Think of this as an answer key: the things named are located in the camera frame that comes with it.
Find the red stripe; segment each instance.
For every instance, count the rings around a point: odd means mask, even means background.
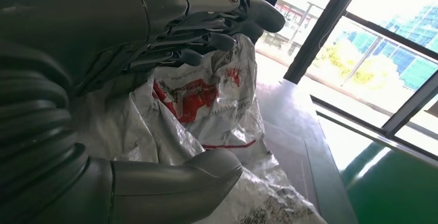
[[[251,146],[254,143],[256,143],[256,140],[253,140],[250,143],[245,144],[245,145],[218,145],[218,146],[214,146],[214,145],[202,145],[202,147],[205,148],[205,149],[215,149],[215,148],[247,148],[247,147]]]

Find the building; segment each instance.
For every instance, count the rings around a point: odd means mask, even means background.
[[[285,27],[275,34],[266,33],[262,41],[294,57],[329,1],[278,0],[275,8],[285,16]]]
[[[401,17],[394,17],[389,22],[381,22],[379,25],[438,53],[437,5],[424,6],[414,17],[406,21]],[[417,90],[438,69],[434,61],[423,58],[386,39],[362,31],[353,31],[348,35],[348,40],[361,53],[366,53],[376,39],[379,39],[378,46],[372,55],[384,55],[391,58],[397,65],[400,79],[404,81],[406,87],[412,90]]]

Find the gray robot arm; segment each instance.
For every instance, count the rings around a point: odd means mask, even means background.
[[[242,173],[226,150],[180,166],[92,158],[68,101],[120,74],[196,65],[231,35],[279,31],[262,0],[0,0],[0,222],[191,223]]]

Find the white plastic bag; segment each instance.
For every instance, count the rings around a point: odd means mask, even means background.
[[[197,223],[325,223],[266,149],[254,46],[243,35],[235,39],[232,52],[210,52],[197,67],[156,68],[129,95],[112,96],[116,79],[77,100],[79,141],[91,156],[169,165],[205,149],[232,151],[244,172],[213,214]]]

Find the window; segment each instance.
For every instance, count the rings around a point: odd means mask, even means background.
[[[438,0],[352,0],[321,45],[299,85],[438,155]]]
[[[256,52],[289,66],[327,2],[278,0],[275,8],[285,16],[286,24],[277,34],[263,34],[256,44]]]

